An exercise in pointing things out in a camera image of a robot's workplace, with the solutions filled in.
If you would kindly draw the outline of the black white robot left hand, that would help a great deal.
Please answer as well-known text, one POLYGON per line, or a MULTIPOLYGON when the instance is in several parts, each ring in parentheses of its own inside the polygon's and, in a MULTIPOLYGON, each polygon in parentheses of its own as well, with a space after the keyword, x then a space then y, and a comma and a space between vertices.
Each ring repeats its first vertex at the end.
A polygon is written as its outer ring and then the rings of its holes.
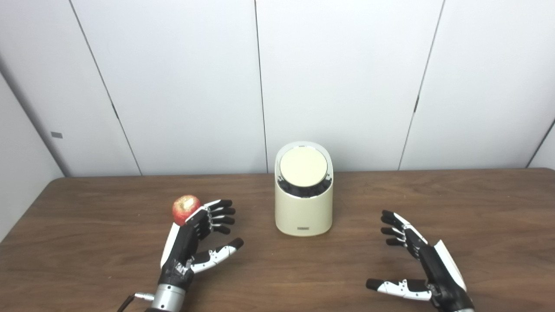
POLYGON ((173 223, 161 257, 158 284, 188 291, 194 276, 214 268, 243 245, 239 237, 214 249, 198 252, 200 241, 214 232, 230 234, 228 225, 235 223, 232 200, 215 200, 201 205, 184 221, 173 223))

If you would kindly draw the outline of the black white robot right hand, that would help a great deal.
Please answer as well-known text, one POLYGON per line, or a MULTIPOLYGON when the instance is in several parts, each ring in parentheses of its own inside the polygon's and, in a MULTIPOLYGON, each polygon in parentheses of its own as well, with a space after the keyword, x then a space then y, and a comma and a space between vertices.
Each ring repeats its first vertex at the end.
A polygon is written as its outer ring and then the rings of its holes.
POLYGON ((455 261, 442 240, 430 245, 405 218, 383 210, 381 233, 388 246, 404 247, 421 264, 425 279, 367 279, 366 288, 409 300, 430 302, 439 312, 474 312, 473 300, 455 261))

